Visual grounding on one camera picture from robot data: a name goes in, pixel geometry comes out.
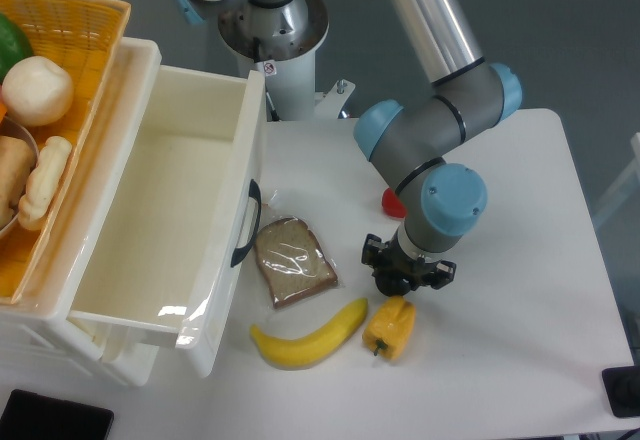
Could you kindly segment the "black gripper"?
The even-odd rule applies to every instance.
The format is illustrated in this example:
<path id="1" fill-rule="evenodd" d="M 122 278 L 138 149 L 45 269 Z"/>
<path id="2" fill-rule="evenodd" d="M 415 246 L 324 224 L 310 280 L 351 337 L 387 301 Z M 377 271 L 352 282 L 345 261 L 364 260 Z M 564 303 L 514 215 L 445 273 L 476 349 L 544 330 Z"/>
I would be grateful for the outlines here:
<path id="1" fill-rule="evenodd" d="M 416 283 L 418 287 L 442 289 L 453 282 L 456 264 L 448 260 L 434 262 L 429 256 L 409 256 L 397 242 L 385 242 L 374 234 L 365 238 L 361 263 L 370 267 L 372 276 L 382 273 L 390 281 Z"/>

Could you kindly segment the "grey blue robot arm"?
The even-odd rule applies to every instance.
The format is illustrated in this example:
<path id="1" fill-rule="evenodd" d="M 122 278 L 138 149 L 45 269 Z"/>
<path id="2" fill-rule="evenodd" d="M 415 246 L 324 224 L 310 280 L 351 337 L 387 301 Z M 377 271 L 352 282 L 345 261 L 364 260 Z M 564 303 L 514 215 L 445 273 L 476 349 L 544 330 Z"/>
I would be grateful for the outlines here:
<path id="1" fill-rule="evenodd" d="M 266 79 L 267 116 L 273 121 L 318 116 L 315 53 L 328 31 L 322 0 L 176 0 L 188 22 L 215 18 L 241 73 Z M 433 95 L 418 110 L 385 100 L 356 122 L 361 152 L 406 210 L 389 241 L 368 236 L 362 262 L 378 290 L 404 295 L 452 282 L 444 259 L 481 214 L 486 187 L 479 175 L 445 155 L 495 127 L 521 105 L 518 77 L 489 64 L 457 0 L 392 0 L 430 80 Z"/>

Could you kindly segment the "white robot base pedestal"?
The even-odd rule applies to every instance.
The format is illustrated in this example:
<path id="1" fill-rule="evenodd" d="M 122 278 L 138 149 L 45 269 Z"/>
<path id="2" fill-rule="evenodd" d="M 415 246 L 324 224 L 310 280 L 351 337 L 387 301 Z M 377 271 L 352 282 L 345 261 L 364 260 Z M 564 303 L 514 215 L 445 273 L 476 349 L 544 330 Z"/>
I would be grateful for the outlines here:
<path id="1" fill-rule="evenodd" d="M 344 119 L 355 84 L 339 79 L 331 89 L 316 89 L 316 52 L 329 30 L 322 0 L 292 0 L 266 8 L 245 4 L 219 17 L 218 30 L 236 56 L 239 73 L 265 78 L 267 119 L 312 121 Z"/>

